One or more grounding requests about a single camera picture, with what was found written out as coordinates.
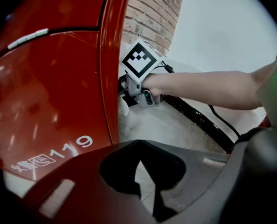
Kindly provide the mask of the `person's right forearm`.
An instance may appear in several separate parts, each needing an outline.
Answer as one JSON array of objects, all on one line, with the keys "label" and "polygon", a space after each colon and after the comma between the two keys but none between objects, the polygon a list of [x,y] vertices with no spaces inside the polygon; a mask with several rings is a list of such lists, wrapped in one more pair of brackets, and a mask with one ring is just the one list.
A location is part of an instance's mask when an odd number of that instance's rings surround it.
[{"label": "person's right forearm", "polygon": [[261,107],[256,92],[277,67],[277,62],[254,72],[214,71],[150,74],[142,83],[152,95],[170,95],[232,110]]}]

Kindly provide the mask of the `white cloth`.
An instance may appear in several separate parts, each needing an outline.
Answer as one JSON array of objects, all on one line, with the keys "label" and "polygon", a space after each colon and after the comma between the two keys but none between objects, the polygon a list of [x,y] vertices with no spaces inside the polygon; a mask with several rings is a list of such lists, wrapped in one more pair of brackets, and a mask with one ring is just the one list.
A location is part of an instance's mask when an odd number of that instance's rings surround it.
[{"label": "white cloth", "polygon": [[126,101],[118,97],[118,126],[121,133],[133,130],[138,124],[137,114],[130,110]]}]

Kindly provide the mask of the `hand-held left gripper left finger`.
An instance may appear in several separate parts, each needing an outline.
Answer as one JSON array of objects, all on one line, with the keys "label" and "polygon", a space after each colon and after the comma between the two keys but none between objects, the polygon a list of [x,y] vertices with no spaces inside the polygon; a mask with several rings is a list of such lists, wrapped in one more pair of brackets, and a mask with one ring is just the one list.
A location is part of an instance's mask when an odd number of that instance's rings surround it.
[{"label": "hand-held left gripper left finger", "polygon": [[24,204],[39,223],[153,223],[135,182],[139,140],[76,156],[39,180]]}]

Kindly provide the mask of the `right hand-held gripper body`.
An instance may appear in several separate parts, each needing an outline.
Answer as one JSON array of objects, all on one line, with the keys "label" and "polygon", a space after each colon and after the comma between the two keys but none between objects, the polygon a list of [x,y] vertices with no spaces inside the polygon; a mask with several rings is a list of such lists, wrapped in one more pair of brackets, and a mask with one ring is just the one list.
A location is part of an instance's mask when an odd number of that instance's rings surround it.
[{"label": "right hand-held gripper body", "polygon": [[122,87],[141,107],[159,106],[160,97],[153,96],[142,84],[162,61],[163,55],[151,43],[142,39],[137,39],[119,60],[126,72]]}]

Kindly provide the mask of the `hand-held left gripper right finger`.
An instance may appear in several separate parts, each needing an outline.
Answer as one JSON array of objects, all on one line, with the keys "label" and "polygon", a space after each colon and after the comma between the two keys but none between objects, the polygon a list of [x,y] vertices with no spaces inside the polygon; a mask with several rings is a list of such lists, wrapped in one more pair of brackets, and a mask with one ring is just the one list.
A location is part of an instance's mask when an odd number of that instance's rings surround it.
[{"label": "hand-held left gripper right finger", "polygon": [[229,159],[227,154],[184,149],[142,140],[141,161],[155,184],[152,215],[165,221],[196,202]]}]

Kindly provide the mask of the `red fire extinguisher box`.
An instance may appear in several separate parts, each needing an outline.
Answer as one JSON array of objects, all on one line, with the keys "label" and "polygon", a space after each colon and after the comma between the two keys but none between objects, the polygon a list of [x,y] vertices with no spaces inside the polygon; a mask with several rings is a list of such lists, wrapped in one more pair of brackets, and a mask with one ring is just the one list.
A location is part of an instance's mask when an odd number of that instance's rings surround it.
[{"label": "red fire extinguisher box", "polygon": [[118,143],[128,0],[19,0],[0,33],[0,169],[37,181]]}]

